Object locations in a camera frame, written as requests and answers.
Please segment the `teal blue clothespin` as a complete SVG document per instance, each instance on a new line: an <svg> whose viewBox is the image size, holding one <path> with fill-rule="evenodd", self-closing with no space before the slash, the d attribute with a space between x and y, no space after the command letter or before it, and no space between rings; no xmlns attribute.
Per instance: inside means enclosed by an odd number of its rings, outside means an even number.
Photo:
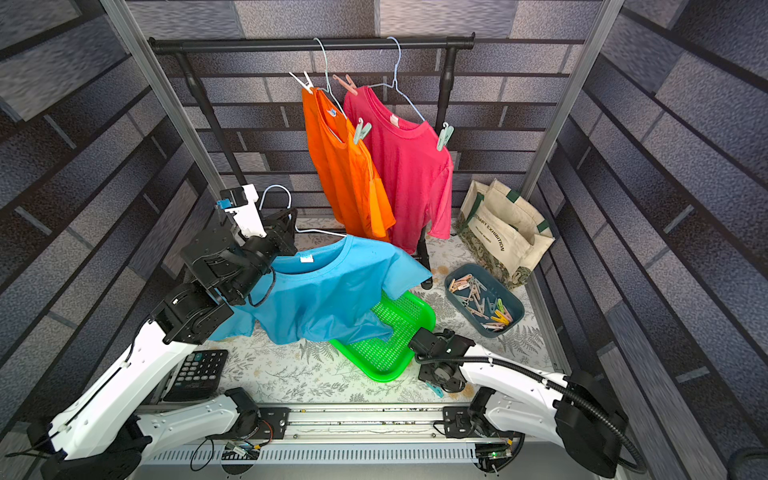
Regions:
<svg viewBox="0 0 768 480"><path fill-rule="evenodd" d="M444 397L444 392L440 387L434 386L430 383L427 383L427 386L435 393L438 398Z"/></svg>

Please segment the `orange t-shirt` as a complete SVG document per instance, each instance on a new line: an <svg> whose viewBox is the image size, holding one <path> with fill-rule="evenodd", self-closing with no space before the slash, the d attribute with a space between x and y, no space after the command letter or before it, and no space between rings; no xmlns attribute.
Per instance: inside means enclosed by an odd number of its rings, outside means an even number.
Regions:
<svg viewBox="0 0 768 480"><path fill-rule="evenodd" d="M396 220L366 145L323 91L301 95L308 150L334 218L350 235L388 241Z"/></svg>

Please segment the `blue t-shirt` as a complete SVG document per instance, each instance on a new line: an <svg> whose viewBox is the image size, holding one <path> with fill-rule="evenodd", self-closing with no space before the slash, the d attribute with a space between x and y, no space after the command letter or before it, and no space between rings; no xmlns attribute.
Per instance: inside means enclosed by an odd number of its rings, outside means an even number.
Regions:
<svg viewBox="0 0 768 480"><path fill-rule="evenodd" d="M277 345L306 339L344 344L387 341L393 328L373 313L383 296L399 299L431 277L404 250L347 235L339 241L278 256L243 306L211 335L212 341L250 336L259 326Z"/></svg>

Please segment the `sage green clothespin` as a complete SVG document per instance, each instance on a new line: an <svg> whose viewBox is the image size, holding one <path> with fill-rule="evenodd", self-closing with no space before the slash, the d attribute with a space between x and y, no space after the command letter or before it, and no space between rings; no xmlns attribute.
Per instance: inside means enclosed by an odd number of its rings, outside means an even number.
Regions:
<svg viewBox="0 0 768 480"><path fill-rule="evenodd" d="M359 118L354 131L354 144L359 145L370 133L371 129L372 125L370 122L365 122L362 118Z"/></svg>

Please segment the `white clothespin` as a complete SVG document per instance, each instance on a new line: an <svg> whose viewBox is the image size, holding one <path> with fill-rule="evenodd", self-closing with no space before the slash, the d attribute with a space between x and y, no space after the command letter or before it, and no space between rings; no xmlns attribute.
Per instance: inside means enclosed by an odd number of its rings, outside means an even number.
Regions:
<svg viewBox="0 0 768 480"><path fill-rule="evenodd" d="M290 72L289 75L294 80L296 80L299 83L299 85L301 86L301 88L304 89L306 92L308 92L309 94L313 94L314 93L314 91L315 91L314 84L313 84L309 74L306 71L303 72L303 77L302 78L300 78L299 76L297 76L293 72Z"/></svg>

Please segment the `pink t-shirt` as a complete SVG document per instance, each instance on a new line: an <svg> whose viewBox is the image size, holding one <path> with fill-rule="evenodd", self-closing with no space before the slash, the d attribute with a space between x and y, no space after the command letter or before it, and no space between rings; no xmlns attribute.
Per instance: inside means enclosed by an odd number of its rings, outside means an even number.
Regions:
<svg viewBox="0 0 768 480"><path fill-rule="evenodd" d="M369 86L346 94L343 108L353 122L372 126L363 142L396 220L389 229L391 243L413 254L426 226L431 236L448 239L454 164L447 149L437 149L434 129L394 115Z"/></svg>

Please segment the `white wire hanger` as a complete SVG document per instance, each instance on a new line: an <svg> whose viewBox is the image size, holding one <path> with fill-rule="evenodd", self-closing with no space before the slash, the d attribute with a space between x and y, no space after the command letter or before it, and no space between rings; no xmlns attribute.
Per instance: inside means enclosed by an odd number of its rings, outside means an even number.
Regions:
<svg viewBox="0 0 768 480"><path fill-rule="evenodd" d="M314 38L314 41L319 45L320 51L322 52L322 56L324 59L324 77L326 82L326 87L324 88L324 91L331 97L331 99L333 100L338 110L344 115L344 117L346 117L346 113L344 112L342 105L339 103L338 99L334 95L334 91L330 83L328 57L327 57L325 46L323 45L322 41L317 37Z"/></svg>

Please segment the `dusty pink clothespin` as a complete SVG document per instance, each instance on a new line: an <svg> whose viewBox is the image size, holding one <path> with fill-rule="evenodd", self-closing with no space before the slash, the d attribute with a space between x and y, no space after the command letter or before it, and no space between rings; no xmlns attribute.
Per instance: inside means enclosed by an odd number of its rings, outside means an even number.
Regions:
<svg viewBox="0 0 768 480"><path fill-rule="evenodd" d="M349 94L353 96L357 96L359 94L357 85L349 75L346 75L344 78L342 78L339 75L334 74L333 79L337 81L339 85L343 87Z"/></svg>

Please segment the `light blue wire hanger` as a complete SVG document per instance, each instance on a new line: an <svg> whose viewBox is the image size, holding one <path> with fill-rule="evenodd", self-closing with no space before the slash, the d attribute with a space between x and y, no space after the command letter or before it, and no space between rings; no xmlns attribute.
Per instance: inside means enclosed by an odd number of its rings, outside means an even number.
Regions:
<svg viewBox="0 0 768 480"><path fill-rule="evenodd" d="M398 73L399 73L399 66L400 66L400 63L402 61L402 47L401 47L401 44L398 41L398 39L396 37L394 37L394 36L388 36L387 40L391 40L395 44L395 46L397 48L397 51L398 51L397 60L395 62L394 69L393 69L392 79L391 79L391 81L389 83L387 83L387 82L380 82L380 83L377 83L377 84L369 85L369 88L371 88L371 89L382 88L384 90L387 90L387 89L394 90L398 95L400 95L407 102L407 104L418 115L419 119L422 122L425 122L426 121L425 117L421 114L421 112L414 105L414 103L411 101L411 99L404 92L402 92L400 87L399 87Z"/></svg>

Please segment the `mint green clothespin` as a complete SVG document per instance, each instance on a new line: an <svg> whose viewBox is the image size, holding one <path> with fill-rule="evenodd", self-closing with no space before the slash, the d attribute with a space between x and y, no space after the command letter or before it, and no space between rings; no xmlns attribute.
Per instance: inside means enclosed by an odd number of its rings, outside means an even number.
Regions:
<svg viewBox="0 0 768 480"><path fill-rule="evenodd" d="M437 151L443 151L447 148L447 144L450 141L455 128L447 122L442 124L442 129L438 134L438 141L436 145Z"/></svg>

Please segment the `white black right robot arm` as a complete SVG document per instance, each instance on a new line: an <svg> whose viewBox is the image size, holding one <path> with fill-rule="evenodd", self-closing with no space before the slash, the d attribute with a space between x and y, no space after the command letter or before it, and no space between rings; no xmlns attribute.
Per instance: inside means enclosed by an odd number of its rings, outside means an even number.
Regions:
<svg viewBox="0 0 768 480"><path fill-rule="evenodd" d="M619 467L647 470L629 439L629 418L591 374L533 370L494 354L451 330L419 329L409 342L420 381L446 393L476 387L465 407L446 407L434 422L447 438L478 438L476 466L496 473L511 463L527 438L565 450L581 467L612 478Z"/></svg>

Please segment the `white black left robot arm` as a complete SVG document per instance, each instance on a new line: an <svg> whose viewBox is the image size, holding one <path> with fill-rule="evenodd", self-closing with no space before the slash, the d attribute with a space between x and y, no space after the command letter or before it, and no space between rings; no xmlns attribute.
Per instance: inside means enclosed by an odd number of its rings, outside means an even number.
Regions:
<svg viewBox="0 0 768 480"><path fill-rule="evenodd" d="M136 410L195 348L252 302L250 292L279 256L296 253L295 209L265 220L265 236L238 242L222 226L201 231L180 256L192 276L171 290L137 329L132 343L70 407L27 430L45 459L45 479L126 479L161 452L198 439L246 438L263 424L241 388L161 414Z"/></svg>

